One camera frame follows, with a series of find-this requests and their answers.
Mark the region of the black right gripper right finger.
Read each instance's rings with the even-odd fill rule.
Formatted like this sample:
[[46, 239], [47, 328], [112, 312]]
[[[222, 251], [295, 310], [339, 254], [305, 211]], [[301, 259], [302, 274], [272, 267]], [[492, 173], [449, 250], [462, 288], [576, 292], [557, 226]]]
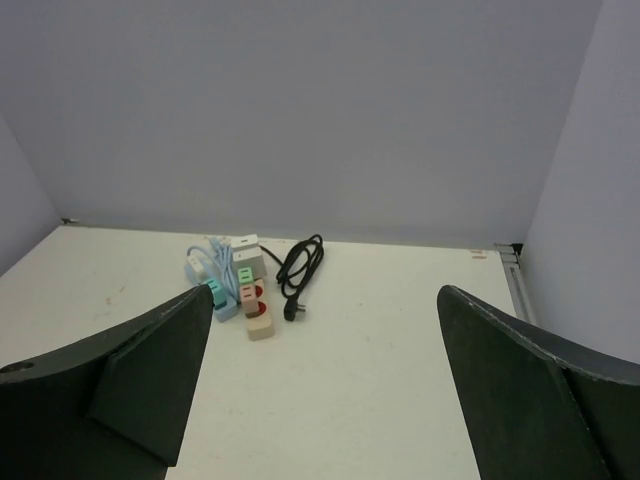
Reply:
[[442, 337], [483, 479], [636, 479], [639, 367], [451, 285]]

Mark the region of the white adapter on blue strip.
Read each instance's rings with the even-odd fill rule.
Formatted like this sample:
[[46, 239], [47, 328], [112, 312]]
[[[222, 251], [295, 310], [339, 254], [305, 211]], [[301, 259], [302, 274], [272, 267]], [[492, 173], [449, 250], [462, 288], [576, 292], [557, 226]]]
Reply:
[[189, 255], [187, 257], [187, 264], [197, 282], [203, 281], [206, 278], [206, 269], [197, 257]]

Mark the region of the light blue power strip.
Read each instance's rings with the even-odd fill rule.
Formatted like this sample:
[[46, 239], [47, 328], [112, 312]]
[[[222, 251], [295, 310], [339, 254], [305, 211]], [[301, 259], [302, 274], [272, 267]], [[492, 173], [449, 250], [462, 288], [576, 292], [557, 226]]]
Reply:
[[[190, 280], [190, 282], [194, 286], [199, 286], [199, 285], [207, 286], [205, 284], [205, 282], [209, 278], [216, 278], [220, 282], [220, 284], [223, 286], [221, 281], [212, 273], [211, 269], [207, 269], [206, 267], [205, 267], [205, 269], [206, 269], [206, 272], [207, 272], [206, 278], [203, 281], [197, 282], [196, 279], [194, 278], [194, 276], [193, 276], [193, 274], [191, 272], [191, 269], [189, 268], [188, 264], [186, 264], [184, 266], [185, 274], [186, 274], [187, 278]], [[213, 310], [213, 315], [214, 315], [214, 317], [217, 319], [217, 321], [219, 323], [224, 323], [224, 322], [230, 320], [231, 318], [236, 316], [238, 314], [238, 311], [239, 311], [239, 307], [238, 307], [238, 304], [237, 304], [236, 300], [228, 292], [227, 292], [227, 295], [228, 295], [227, 304], [224, 307], [220, 308], [220, 309], [215, 309], [214, 308], [214, 310]]]

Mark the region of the pink plug adapter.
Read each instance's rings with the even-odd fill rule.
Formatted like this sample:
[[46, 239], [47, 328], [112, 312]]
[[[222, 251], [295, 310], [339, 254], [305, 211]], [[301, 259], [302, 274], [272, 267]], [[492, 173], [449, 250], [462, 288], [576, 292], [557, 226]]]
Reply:
[[258, 296], [254, 283], [241, 285], [239, 289], [239, 296], [244, 309], [255, 310], [258, 308]]

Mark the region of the mint green plug adapter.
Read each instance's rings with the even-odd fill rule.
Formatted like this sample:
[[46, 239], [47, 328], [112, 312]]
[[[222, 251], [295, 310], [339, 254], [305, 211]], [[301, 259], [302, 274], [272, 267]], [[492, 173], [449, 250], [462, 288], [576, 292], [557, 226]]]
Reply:
[[253, 284], [255, 282], [251, 267], [243, 267], [237, 270], [237, 278], [240, 285]]

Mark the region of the large white charger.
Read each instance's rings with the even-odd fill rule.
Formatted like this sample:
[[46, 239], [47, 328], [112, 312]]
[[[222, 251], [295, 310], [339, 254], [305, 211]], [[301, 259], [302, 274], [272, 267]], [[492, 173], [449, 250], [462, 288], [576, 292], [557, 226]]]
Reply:
[[235, 271], [250, 268], [254, 278], [265, 278], [267, 276], [263, 251], [259, 246], [243, 250], [234, 250], [232, 261]]

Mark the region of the teal plug adapter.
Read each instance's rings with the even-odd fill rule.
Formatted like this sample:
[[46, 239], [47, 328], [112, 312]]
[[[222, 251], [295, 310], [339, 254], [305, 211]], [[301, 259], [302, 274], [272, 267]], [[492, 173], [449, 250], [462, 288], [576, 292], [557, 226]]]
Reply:
[[216, 278], [209, 278], [205, 284], [209, 287], [213, 296], [213, 305], [215, 309], [220, 309], [227, 304], [226, 289], [220, 284]]

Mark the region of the beige power strip red sockets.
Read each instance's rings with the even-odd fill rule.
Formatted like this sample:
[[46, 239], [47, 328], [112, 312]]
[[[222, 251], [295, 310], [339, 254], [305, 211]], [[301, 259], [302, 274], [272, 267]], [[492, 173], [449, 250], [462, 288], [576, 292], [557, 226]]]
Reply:
[[264, 280], [257, 279], [254, 285], [258, 309], [250, 314], [245, 314], [247, 318], [246, 330], [251, 341], [260, 341], [275, 335], [275, 325], [268, 307]]

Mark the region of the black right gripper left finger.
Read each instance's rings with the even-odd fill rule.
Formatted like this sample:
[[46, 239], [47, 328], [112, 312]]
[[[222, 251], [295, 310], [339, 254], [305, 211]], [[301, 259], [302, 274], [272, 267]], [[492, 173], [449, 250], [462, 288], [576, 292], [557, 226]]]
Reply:
[[176, 465], [213, 295], [154, 309], [1, 370], [4, 479], [163, 479]]

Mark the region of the aluminium frame rail right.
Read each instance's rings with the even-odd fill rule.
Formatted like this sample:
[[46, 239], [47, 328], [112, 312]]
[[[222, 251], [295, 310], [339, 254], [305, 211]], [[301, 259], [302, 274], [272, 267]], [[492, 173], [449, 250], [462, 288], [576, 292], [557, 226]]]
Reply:
[[514, 244], [494, 245], [500, 256], [509, 287], [510, 295], [516, 312], [516, 317], [534, 326], [538, 326], [524, 277], [522, 275], [520, 255]]

